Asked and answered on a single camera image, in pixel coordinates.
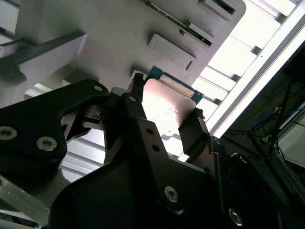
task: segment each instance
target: black metal bracket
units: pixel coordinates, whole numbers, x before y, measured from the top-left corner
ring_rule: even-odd
[[[102,120],[110,161],[60,193],[51,209],[51,228],[76,227],[84,222],[86,227],[136,222],[136,227],[142,228],[148,221],[156,226],[160,220],[163,225],[181,228],[199,226],[200,217],[208,219],[217,213],[211,177],[168,157],[156,125],[146,120],[140,98],[122,94]],[[97,211],[103,217],[95,217]],[[116,214],[122,217],[113,220]],[[211,220],[205,224],[211,227],[218,223]]]
[[[0,126],[11,127],[17,135],[0,140],[0,172],[31,177],[56,172],[67,151],[66,141],[90,130],[77,122],[79,109],[92,101],[102,103],[107,94],[100,83],[85,80],[1,109]],[[42,137],[55,142],[47,139],[41,142],[45,150],[39,149]],[[49,151],[50,144],[55,148]]]

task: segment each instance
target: wire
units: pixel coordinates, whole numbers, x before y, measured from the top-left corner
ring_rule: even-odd
[[[284,153],[283,151],[281,150],[280,146],[278,145],[278,136],[276,136],[276,146],[277,146],[277,149],[278,149],[278,152],[281,154],[287,168],[289,169],[289,171],[294,175],[294,177],[302,184],[302,181],[300,180],[300,178],[295,174],[295,172],[291,169],[291,167],[288,165],[287,161],[286,161],[286,158],[284,156]]]
[[[285,109],[286,109],[287,102],[288,102],[288,99],[289,99],[289,94],[291,92],[291,88],[292,88],[293,85],[294,85],[294,80],[292,80],[289,83],[288,87],[287,87],[287,91],[286,91],[286,94],[285,94],[285,97],[284,97],[284,101],[282,102],[282,110],[279,113],[279,117],[278,117],[278,120],[277,120],[277,122],[275,124],[274,131],[273,131],[275,137],[277,137],[277,135],[279,133],[279,128],[281,126],[281,122],[282,122],[283,116],[285,114]],[[271,144],[270,144],[270,147],[269,147],[269,150],[268,150],[268,153],[267,153],[268,155],[272,154],[273,147],[274,147],[275,142],[276,142],[276,138],[275,137],[273,137],[271,139]]]
[[[303,125],[303,124],[300,124],[300,123],[297,123],[297,122],[295,122],[295,121],[289,121],[290,123],[294,123],[294,124],[297,124],[297,125],[301,125],[301,126],[303,126],[303,127],[305,127],[305,125]]]
[[[265,133],[265,136],[264,136],[264,137],[269,136],[269,134],[268,134],[267,131],[265,130],[265,127],[264,127],[264,126],[263,126],[263,131],[264,131],[264,133]]]
[[[304,110],[305,110],[305,107],[302,107],[302,108],[297,109],[297,110],[285,112],[284,115],[291,115],[291,114],[293,114],[294,112],[304,111]],[[272,113],[272,114],[264,114],[264,115],[259,116],[259,117],[255,120],[255,122],[253,123],[252,128],[254,128],[254,127],[257,125],[258,121],[260,121],[262,118],[266,118],[266,117],[268,118],[268,117],[270,117],[270,116],[272,116],[272,115],[274,115],[274,114],[275,114],[275,113]]]
[[[248,140],[249,149],[250,149],[251,151],[254,151],[254,150],[252,150],[252,147],[251,147],[250,140],[249,140],[249,137],[248,137],[248,136],[247,136],[247,140]]]
[[[228,129],[226,131],[226,134],[231,134],[231,135],[244,135],[245,130],[234,130],[234,129]]]

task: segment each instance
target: metal frame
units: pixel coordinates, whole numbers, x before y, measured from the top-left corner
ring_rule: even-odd
[[[1,109],[5,124],[19,133],[0,141],[1,173],[15,177],[0,176],[1,199],[40,225],[56,229],[126,223],[142,227],[152,218],[173,227],[198,227],[204,222],[214,228],[233,221],[245,228],[269,228],[278,223],[279,205],[289,224],[300,221],[299,214],[291,215],[289,209],[290,202],[303,204],[303,199],[295,200],[284,184],[288,202],[282,203],[247,157],[229,157],[219,139],[209,135],[202,110],[195,108],[179,128],[188,163],[169,157],[156,125],[146,119],[141,103],[144,82],[139,75],[134,80],[139,82],[133,81],[130,92],[121,95],[108,94],[103,85],[85,80]],[[90,128],[105,130],[108,163],[69,185],[58,173],[66,144]],[[57,141],[51,154],[34,144],[41,135]],[[277,170],[274,174],[278,182],[286,182]],[[253,198],[263,202],[264,209]],[[238,221],[229,217],[232,209]]]
[[[214,136],[221,137],[225,133],[302,44],[305,40],[304,25],[305,1],[302,0],[207,121],[207,127]]]

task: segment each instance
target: black cable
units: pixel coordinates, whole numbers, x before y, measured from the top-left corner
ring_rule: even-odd
[[[270,115],[269,117],[267,117],[266,119],[264,119],[263,121],[259,122],[258,124],[256,124],[251,131],[256,131],[258,129],[260,129],[262,127],[262,125],[265,125],[267,123],[269,123],[272,119],[276,118],[277,115],[280,113],[281,109],[278,109],[276,112],[274,112],[272,115]]]
[[[245,130],[228,129],[226,131],[226,134],[230,134],[230,135],[244,135],[245,134]]]
[[[222,138],[230,143],[232,143],[233,145],[237,146],[238,148],[244,150],[245,152],[250,153],[251,155],[256,155],[252,150],[248,149],[247,147],[243,146],[242,144],[226,137],[226,136],[222,136]]]
[[[266,136],[268,136],[269,134],[266,132],[266,130],[265,130],[265,128],[263,127],[263,131],[264,131],[264,133],[266,134]],[[282,152],[282,150],[281,150],[281,148],[279,147],[279,145],[278,145],[278,136],[276,136],[276,142],[275,142],[275,144],[276,144],[276,146],[277,146],[277,150],[278,150],[278,152],[281,154],[281,156],[282,156],[282,158],[283,158],[283,160],[284,160],[284,162],[285,162],[285,164],[287,165],[287,167],[289,167],[289,165],[287,164],[287,162],[286,162],[286,159],[285,159],[285,156],[284,156],[284,153]]]
[[[276,119],[275,119],[276,116],[273,116],[272,119],[268,120],[267,122],[265,122],[265,120],[267,120],[267,119],[263,120],[263,122],[265,122],[265,123],[264,123],[260,128],[263,128],[263,130],[264,130],[264,132],[265,132],[265,135],[263,135],[263,136],[258,136],[258,135],[256,135],[255,132],[259,130],[259,129],[256,129],[256,130],[252,130],[253,136],[254,136],[254,137],[258,137],[258,138],[263,138],[263,137],[266,137],[267,135],[269,135],[269,134],[267,134],[267,132],[265,131],[264,127],[265,127],[267,124],[269,124],[271,121],[275,121],[275,120],[276,120]]]
[[[284,115],[284,112],[285,112],[287,101],[289,99],[290,90],[291,90],[291,87],[293,86],[294,83],[295,83],[294,80],[292,80],[289,83],[289,85],[288,85],[288,88],[287,88],[287,91],[286,91],[286,95],[285,95],[284,101],[283,101],[282,110],[279,113],[279,117],[278,117],[277,123],[276,123],[274,131],[273,131],[275,137],[273,137],[272,140],[271,140],[271,144],[270,144],[270,147],[269,147],[269,150],[268,150],[268,155],[270,155],[272,153],[273,147],[275,145],[276,137],[278,135],[278,130],[279,130],[280,126],[281,126],[281,121],[282,121],[282,118],[283,118],[283,115]]]
[[[249,137],[248,137],[248,136],[247,136],[247,140],[248,140],[249,149],[250,149],[251,151],[254,152],[255,148],[254,148],[254,150],[252,149],[251,144],[250,144],[250,140],[249,140]]]
[[[295,172],[291,169],[291,167],[288,165],[287,161],[286,161],[286,158],[284,156],[284,153],[283,151],[281,150],[280,146],[278,145],[278,136],[276,137],[276,146],[277,146],[277,150],[278,152],[281,154],[288,170],[294,175],[294,177],[302,184],[302,181],[300,180],[300,178],[295,174]]]
[[[294,123],[294,124],[297,124],[297,125],[301,125],[301,126],[303,126],[303,127],[305,127],[305,125],[303,125],[303,124],[300,124],[300,123],[297,123],[297,122],[295,122],[295,121],[289,121],[290,123]]]

